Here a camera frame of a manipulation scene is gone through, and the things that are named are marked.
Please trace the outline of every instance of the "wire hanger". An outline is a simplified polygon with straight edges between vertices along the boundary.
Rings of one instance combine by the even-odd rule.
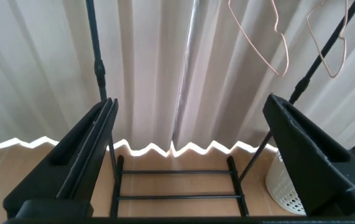
[[[325,0],[319,4],[317,4],[316,6],[313,7],[313,9],[308,13],[307,15],[307,26],[308,26],[308,29],[310,30],[310,34],[311,36],[313,37],[313,40],[314,40],[314,43],[315,43],[315,46],[316,46],[316,49],[318,51],[318,54],[320,55],[320,58],[322,60],[322,63],[324,64],[325,68],[326,68],[326,71],[328,72],[328,75],[331,77],[331,78],[336,78],[342,71],[343,69],[343,65],[344,63],[346,62],[346,54],[347,54],[347,43],[346,43],[346,38],[343,37],[343,32],[344,32],[344,29],[346,28],[347,26],[347,22],[348,22],[348,5],[349,5],[349,1],[346,0],[346,8],[345,8],[345,13],[344,13],[344,23],[343,23],[343,26],[339,32],[339,39],[343,40],[343,59],[342,59],[342,62],[341,62],[341,65],[340,65],[340,68],[338,70],[338,72],[336,72],[335,75],[332,75],[332,72],[331,70],[329,69],[328,65],[326,64],[325,62],[325,59],[324,57],[322,56],[322,53],[321,53],[321,50],[320,50],[320,46],[318,45],[318,42],[315,40],[315,36],[314,36],[314,33],[313,33],[313,30],[311,29],[311,26],[310,26],[310,21],[309,21],[309,18],[310,18],[310,15],[312,14],[312,12],[314,11],[314,9],[318,8],[318,7],[322,7],[325,5],[325,3],[327,3],[329,0]]]
[[[282,42],[284,43],[284,47],[285,47],[285,54],[287,55],[287,64],[285,66],[285,70],[283,72],[283,74],[280,75],[280,73],[278,73],[276,71],[276,69],[274,69],[270,63],[263,57],[263,55],[257,50],[257,48],[253,45],[252,41],[249,39],[249,37],[246,35],[244,29],[241,27],[240,23],[238,22],[237,17],[235,16],[233,9],[231,9],[231,0],[228,0],[228,7],[229,10],[231,11],[231,14],[233,15],[235,22],[237,23],[239,29],[241,30],[242,34],[244,34],[244,37],[247,39],[247,41],[249,42],[249,44],[253,47],[253,49],[256,51],[256,53],[260,56],[260,58],[264,61],[264,63],[267,64],[267,66],[276,74],[276,75],[280,75],[281,77],[283,77],[288,70],[289,67],[289,54],[288,54],[288,46],[287,46],[287,41],[285,40],[285,36],[283,33],[279,32],[277,30],[277,26],[278,26],[278,20],[279,20],[279,15],[278,15],[278,11],[277,11],[277,7],[275,6],[274,0],[270,0],[271,5],[273,7],[274,10],[274,14],[275,14],[275,24],[274,24],[274,32],[278,33],[281,35],[282,38]]]

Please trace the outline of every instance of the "curtain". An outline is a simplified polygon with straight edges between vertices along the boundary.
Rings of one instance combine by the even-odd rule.
[[[275,1],[290,68],[275,76],[239,32],[227,0],[95,0],[108,96],[119,100],[114,142],[177,149],[237,141],[258,145],[268,131],[270,92],[286,99],[317,56],[306,16],[319,1]],[[270,1],[232,1],[243,29],[282,71]],[[344,16],[329,1],[310,18],[324,46]],[[344,70],[320,65],[295,106],[343,146],[355,145],[355,16],[344,33]],[[326,57],[336,71],[343,44]],[[99,101],[86,5],[81,0],[0,1],[0,142],[61,138]]]

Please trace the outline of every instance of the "white basket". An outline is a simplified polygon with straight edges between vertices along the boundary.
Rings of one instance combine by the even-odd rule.
[[[306,215],[279,152],[271,163],[265,185],[271,197],[283,209],[297,215]]]

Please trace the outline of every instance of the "white curtain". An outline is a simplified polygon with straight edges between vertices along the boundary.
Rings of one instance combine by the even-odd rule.
[[[177,149],[189,142],[206,148],[213,140],[227,147],[236,141],[256,146],[268,131],[262,115],[267,95],[288,99],[317,56],[306,16],[319,1],[275,1],[278,28],[290,52],[283,78],[242,37],[227,0],[195,2],[95,1],[107,92],[120,105],[115,142],[127,139],[133,149],[153,142],[165,150],[172,138]],[[232,7],[265,58],[283,70],[285,55],[272,31],[270,1],[235,0]],[[314,12],[311,23],[321,46],[343,16],[343,0]],[[296,106],[351,147],[355,16],[345,36],[343,73],[332,80],[321,65]],[[326,57],[333,70],[342,52],[337,41]],[[61,140],[99,101],[93,60],[84,1],[0,1],[0,142],[42,136]]]

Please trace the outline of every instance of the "curtain fold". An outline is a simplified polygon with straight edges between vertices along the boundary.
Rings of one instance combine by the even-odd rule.
[[[227,3],[197,0],[193,13],[191,0],[95,0],[106,89],[120,105],[114,142],[126,139],[133,149],[152,142],[165,150],[172,138],[176,149],[189,142],[202,148],[214,140],[226,147],[261,142],[268,131],[262,115],[267,95],[288,99],[317,57],[306,16],[319,1],[275,1],[290,54],[284,77],[276,77],[247,43]],[[282,71],[286,57],[273,32],[270,2],[231,5],[254,45]],[[86,13],[83,0],[0,1],[0,142],[42,136],[59,141],[99,101]],[[344,1],[337,0],[313,13],[310,22],[321,46],[343,16]],[[350,148],[355,16],[344,36],[348,56],[342,74],[330,79],[320,65],[296,107]],[[326,57],[333,71],[342,53],[338,40]]]

